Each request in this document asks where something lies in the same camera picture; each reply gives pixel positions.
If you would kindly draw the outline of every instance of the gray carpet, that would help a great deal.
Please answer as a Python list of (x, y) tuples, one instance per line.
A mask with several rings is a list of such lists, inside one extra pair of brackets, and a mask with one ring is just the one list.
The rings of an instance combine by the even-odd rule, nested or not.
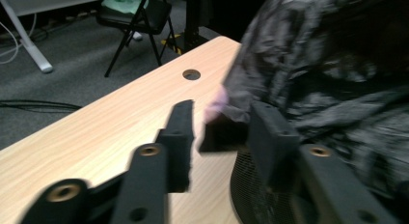
[[(174, 29), (181, 33), (185, 26), (185, 2), (174, 0), (173, 5)], [(168, 32), (166, 28), (162, 36), (155, 37), (158, 45)], [(209, 40), (218, 36), (206, 28), (201, 28), (200, 34)], [(142, 41), (132, 42), (122, 51), (110, 77), (103, 77), (122, 35), (119, 30), (98, 25), (91, 14), (49, 28), (48, 37), (36, 42), (36, 46), (54, 71), (42, 73), (26, 50), (20, 48), (11, 63), (0, 65), (0, 100), (34, 99), (86, 106), (158, 67), (149, 37), (143, 35)], [(0, 48), (0, 53), (8, 49)], [(166, 64), (177, 57), (166, 49), (162, 62)], [(8, 56), (2, 57), (0, 62), (7, 59)], [(69, 114), (48, 109), (37, 110), (44, 112), (39, 113), (0, 108), (0, 150)]]

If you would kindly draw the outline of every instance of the desk top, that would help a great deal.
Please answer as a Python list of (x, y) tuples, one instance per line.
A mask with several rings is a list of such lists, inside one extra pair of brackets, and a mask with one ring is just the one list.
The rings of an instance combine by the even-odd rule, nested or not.
[[(171, 195), (173, 223), (237, 223), (229, 184), (235, 154), (199, 155), (203, 111), (239, 43), (216, 38), (0, 152), (0, 223), (18, 223), (43, 189), (68, 178), (106, 182), (127, 169), (133, 150), (154, 141), (174, 104), (194, 100), (191, 187)], [(187, 80), (186, 70), (201, 77)]]

